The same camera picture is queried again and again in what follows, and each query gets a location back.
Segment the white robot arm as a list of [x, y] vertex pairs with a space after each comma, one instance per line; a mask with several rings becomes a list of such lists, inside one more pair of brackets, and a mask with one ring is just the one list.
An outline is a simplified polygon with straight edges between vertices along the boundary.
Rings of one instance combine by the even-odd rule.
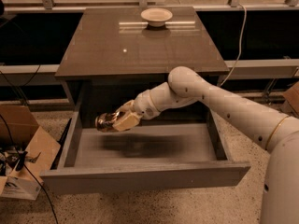
[[270, 154], [261, 224], [299, 224], [299, 119], [206, 82], [192, 69], [174, 68], [168, 80], [121, 106], [113, 124], [135, 127], [170, 108], [201, 102]]

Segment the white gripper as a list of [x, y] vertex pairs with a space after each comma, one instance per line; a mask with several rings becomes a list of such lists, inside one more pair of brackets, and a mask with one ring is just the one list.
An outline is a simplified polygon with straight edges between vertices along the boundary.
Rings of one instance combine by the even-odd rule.
[[137, 126], [141, 120], [141, 116], [142, 119], [150, 120], [161, 114], [153, 102], [151, 90], [139, 93], [135, 100], [126, 102], [117, 109], [117, 112], [120, 113], [112, 127], [118, 132], [123, 132]]

